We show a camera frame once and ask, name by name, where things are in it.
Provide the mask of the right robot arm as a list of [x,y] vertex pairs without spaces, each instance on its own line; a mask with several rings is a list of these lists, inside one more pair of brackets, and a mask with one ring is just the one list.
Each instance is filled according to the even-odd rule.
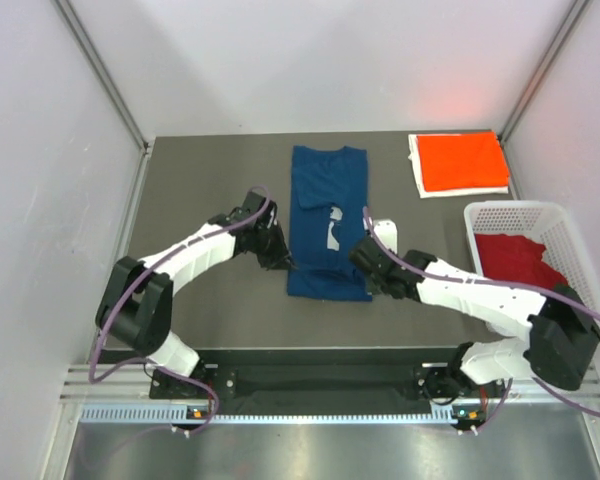
[[497,380],[529,378],[564,391],[581,387],[600,328],[571,287],[542,293],[500,285],[418,250],[390,255],[370,235],[349,259],[375,293],[456,310],[504,330],[501,340],[457,347],[446,368],[454,393],[467,396]]

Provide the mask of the blue t shirt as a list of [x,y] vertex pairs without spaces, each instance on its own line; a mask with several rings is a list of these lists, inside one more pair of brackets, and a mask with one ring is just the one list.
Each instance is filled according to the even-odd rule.
[[364,275],[349,260],[365,236],[367,151],[350,146],[292,150],[289,249],[295,267],[287,294],[316,300],[370,302]]

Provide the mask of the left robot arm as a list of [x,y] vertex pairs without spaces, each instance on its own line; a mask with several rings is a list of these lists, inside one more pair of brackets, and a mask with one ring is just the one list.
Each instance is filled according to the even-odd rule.
[[204,361],[172,330],[173,300],[211,268],[247,253],[255,255],[265,270],[293,268],[277,204],[263,186],[250,189],[240,206],[212,217],[165,250],[141,259],[125,256],[118,260],[95,315],[99,335],[90,359],[89,382],[100,383],[120,369],[116,365],[96,373],[104,341],[113,337],[139,356],[123,361],[123,366],[149,363],[172,377],[174,387],[185,396],[208,391]]

